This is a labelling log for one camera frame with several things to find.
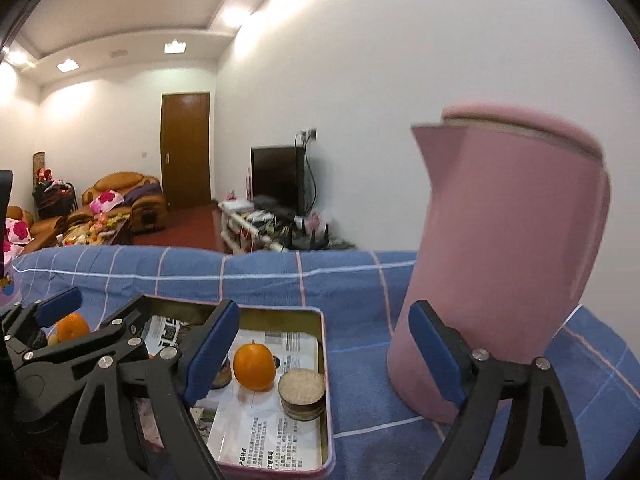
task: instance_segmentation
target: small jar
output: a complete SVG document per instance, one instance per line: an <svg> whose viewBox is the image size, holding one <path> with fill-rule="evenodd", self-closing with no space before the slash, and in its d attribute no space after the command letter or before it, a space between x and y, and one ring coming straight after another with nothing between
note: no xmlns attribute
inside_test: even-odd
<svg viewBox="0 0 640 480"><path fill-rule="evenodd" d="M227 355L216 377L213 379L213 383L211 383L211 389L219 390L224 388L231 382L231 377L231 362L229 362L229 355Z"/></svg>

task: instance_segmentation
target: blue checkered bedsheet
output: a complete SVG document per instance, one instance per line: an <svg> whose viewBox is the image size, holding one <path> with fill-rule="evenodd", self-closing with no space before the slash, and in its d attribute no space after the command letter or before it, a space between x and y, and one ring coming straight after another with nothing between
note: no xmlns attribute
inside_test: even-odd
<svg viewBox="0 0 640 480"><path fill-rule="evenodd" d="M332 479L421 478L448 427L393 393L385 358L415 253L326 251L225 256L186 248L45 249L16 260L24 301L81 288L81 313L100 321L139 294L324 311L337 464ZM640 365L607 325L580 309L551 342L551 359L577 422L588 479L603 479L640 427ZM476 472L489 478L506 412Z"/></svg>

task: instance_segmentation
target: ceiling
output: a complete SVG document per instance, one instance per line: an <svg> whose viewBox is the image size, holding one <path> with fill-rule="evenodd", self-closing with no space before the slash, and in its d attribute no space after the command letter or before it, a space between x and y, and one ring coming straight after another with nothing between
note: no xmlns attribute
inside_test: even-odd
<svg viewBox="0 0 640 480"><path fill-rule="evenodd" d="M217 59L241 27L227 23L225 12L248 16L262 1L42 0L10 52L27 55L29 63L18 68L40 86L109 66ZM164 54L173 40L187 43L183 54ZM66 59L80 68L60 72L56 65Z"/></svg>

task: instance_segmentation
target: kettle lid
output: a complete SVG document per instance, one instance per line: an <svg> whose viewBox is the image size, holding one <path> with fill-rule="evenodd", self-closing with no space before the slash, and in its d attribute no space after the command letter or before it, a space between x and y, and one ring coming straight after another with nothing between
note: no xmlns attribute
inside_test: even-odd
<svg viewBox="0 0 640 480"><path fill-rule="evenodd" d="M471 102L444 108L442 120L472 120L530 128L557 136L602 160L602 146L589 132L555 115L531 108L495 103Z"/></svg>

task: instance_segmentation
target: food on table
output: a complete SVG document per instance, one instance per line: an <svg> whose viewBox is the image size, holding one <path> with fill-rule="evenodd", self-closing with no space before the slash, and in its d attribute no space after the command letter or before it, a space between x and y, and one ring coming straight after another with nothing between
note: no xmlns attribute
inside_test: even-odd
<svg viewBox="0 0 640 480"><path fill-rule="evenodd" d="M234 356L234 375L249 390L269 390L276 378L276 365L271 350L256 342L242 345Z"/></svg>
<svg viewBox="0 0 640 480"><path fill-rule="evenodd" d="M83 224L70 227L65 233L62 244L64 246L100 244L103 238L116 234L117 225L128 219L130 215L114 215L111 218L106 218L104 224L98 221L98 216L96 215L95 219Z"/></svg>
<svg viewBox="0 0 640 480"><path fill-rule="evenodd" d="M76 339L87 335L91 332L89 325L77 312L72 312L68 316L63 317L56 323L56 333L58 334L58 340L62 343L69 341L70 339Z"/></svg>

